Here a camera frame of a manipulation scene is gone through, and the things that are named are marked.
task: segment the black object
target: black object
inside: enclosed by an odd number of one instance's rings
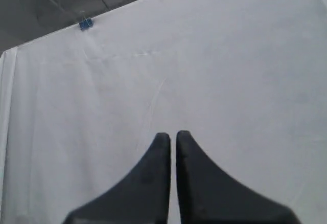
[[[116,186],[71,212],[64,224],[167,223],[170,138],[158,133],[138,164]]]
[[[177,191],[182,224],[299,224],[292,210],[234,180],[188,131],[176,140]]]

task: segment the white sheet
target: white sheet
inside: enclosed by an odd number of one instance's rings
[[[2,223],[61,223],[117,183],[157,132],[174,142],[180,129],[303,223],[327,223],[321,0],[140,0],[94,23],[2,57],[15,70],[1,82]],[[174,165],[169,223],[180,222]]]

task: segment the pointed black tip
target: pointed black tip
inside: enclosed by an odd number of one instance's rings
[[[189,131],[176,139],[177,191],[182,224],[299,224],[289,208],[245,187],[219,168]]]
[[[138,164],[116,186],[74,210],[64,224],[165,224],[171,174],[169,135],[158,133]]]

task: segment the binder clip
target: binder clip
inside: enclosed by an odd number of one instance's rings
[[[81,31],[84,31],[84,30],[86,30],[88,28],[91,28],[93,26],[92,19],[91,18],[86,18],[85,15],[84,15],[84,11],[81,11],[80,13],[83,14],[82,21],[79,22]]]

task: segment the white paper backdrop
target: white paper backdrop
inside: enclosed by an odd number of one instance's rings
[[[174,145],[188,129],[236,179],[326,224],[326,13],[322,0],[140,0],[88,31],[7,51],[2,223],[61,223],[117,183],[157,132]]]

